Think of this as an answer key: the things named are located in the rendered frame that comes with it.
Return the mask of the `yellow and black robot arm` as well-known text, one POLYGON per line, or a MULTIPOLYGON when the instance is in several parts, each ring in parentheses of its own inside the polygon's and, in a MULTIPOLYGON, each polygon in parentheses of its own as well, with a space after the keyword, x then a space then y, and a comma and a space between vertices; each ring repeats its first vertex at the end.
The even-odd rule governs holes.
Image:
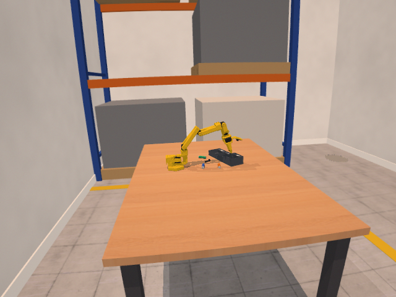
POLYGON ((168 163, 168 171, 179 171, 184 169, 184 165, 187 164, 187 147, 188 145, 192 142, 193 138, 198 134, 199 136, 204 136, 206 134, 209 134, 211 132, 219 131, 221 130, 222 135, 228 135, 229 130, 227 129, 226 123, 225 122, 217 122, 214 123, 213 126, 206 127, 203 129, 199 129, 196 126, 193 128, 193 130, 190 132, 190 134, 186 137, 184 142, 181 144, 181 154, 177 155, 167 155, 166 156, 166 161, 168 163), (207 129, 207 130, 206 130, 207 129), (188 140, 187 140, 188 139, 188 140), (186 143, 185 143, 186 142, 186 143), (184 144, 185 143, 185 144, 184 144), (181 157, 183 158, 183 161, 181 161, 181 157), (180 166, 182 165, 182 166, 180 166))

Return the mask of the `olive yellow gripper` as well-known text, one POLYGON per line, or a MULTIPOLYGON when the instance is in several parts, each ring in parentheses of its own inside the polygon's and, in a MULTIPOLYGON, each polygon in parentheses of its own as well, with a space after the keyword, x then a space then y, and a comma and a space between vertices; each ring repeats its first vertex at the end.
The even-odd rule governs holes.
POLYGON ((230 153, 232 153, 231 143, 233 142, 233 139, 236 139, 237 141, 242 140, 241 138, 239 138, 239 139, 237 139, 237 138, 239 138, 239 137, 235 137, 235 136, 232 137, 230 134, 225 135, 225 136, 222 135, 222 140, 226 144, 230 153))

